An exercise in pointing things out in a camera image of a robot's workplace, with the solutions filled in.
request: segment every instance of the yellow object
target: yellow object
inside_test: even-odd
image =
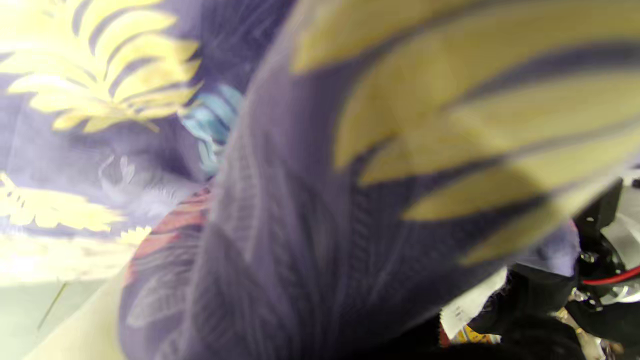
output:
[[[117,211],[92,204],[86,198],[51,190],[17,187],[0,172],[0,217],[9,216],[14,225],[56,227],[58,224],[75,229],[109,231],[110,224],[124,220]]]
[[[302,31],[292,69],[309,72],[348,60],[421,22],[480,0],[325,0]]]
[[[140,245],[140,243],[151,233],[151,227],[140,227],[130,229],[120,233],[117,242],[121,244]]]
[[[437,10],[427,5],[436,2],[410,3],[412,14],[383,12],[398,7],[388,0],[323,3],[300,39],[294,71],[348,60],[472,1],[438,3]],[[612,167],[640,147],[640,72],[582,72],[464,96],[553,52],[638,39],[638,14],[640,3],[629,0],[488,3],[400,38],[360,76],[339,115],[335,169],[375,146],[361,186],[477,163],[416,199],[403,218],[437,222],[541,197],[460,261],[472,265],[532,245],[597,195]],[[336,29],[345,29],[341,37]]]
[[[383,55],[357,81],[340,115],[334,164],[342,169],[384,140],[393,145],[436,126],[445,106],[537,56],[638,39],[639,14],[637,1],[515,1],[426,29]]]
[[[34,92],[32,108],[62,111],[57,130],[83,120],[88,133],[126,120],[157,130],[150,120],[176,113],[202,86],[186,84],[200,65],[191,59],[198,42],[163,35],[177,18],[144,7],[161,2],[93,0],[82,11],[80,0],[0,0],[0,53],[11,53],[0,72],[22,75],[8,93]]]

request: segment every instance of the fabric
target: fabric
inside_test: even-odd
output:
[[[298,2],[212,186],[131,262],[126,356],[348,357],[575,236],[640,144],[638,10]]]
[[[0,0],[0,233],[158,224],[217,173],[291,3]]]

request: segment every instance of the red wire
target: red wire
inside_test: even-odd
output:
[[[622,282],[624,280],[630,279],[639,274],[640,274],[640,266],[637,266],[629,271],[623,272],[622,274],[618,274],[616,276],[606,277],[605,279],[597,279],[597,280],[583,280],[582,283],[586,285],[617,284],[618,282]]]

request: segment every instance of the clothing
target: clothing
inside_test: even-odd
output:
[[[638,6],[299,2],[211,192],[131,263],[127,357],[348,357],[575,236],[640,143]]]

